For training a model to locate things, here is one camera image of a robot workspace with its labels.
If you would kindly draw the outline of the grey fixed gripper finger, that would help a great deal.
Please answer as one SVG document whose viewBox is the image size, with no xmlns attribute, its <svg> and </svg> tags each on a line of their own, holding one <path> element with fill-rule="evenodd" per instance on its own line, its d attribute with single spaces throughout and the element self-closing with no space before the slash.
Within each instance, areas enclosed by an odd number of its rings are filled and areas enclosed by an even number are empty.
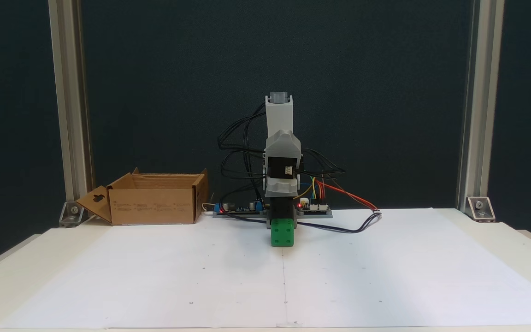
<svg viewBox="0 0 531 332">
<path fill-rule="evenodd" d="M 297 179 L 267 179 L 266 189 L 268 191 L 297 191 Z"/>
</svg>

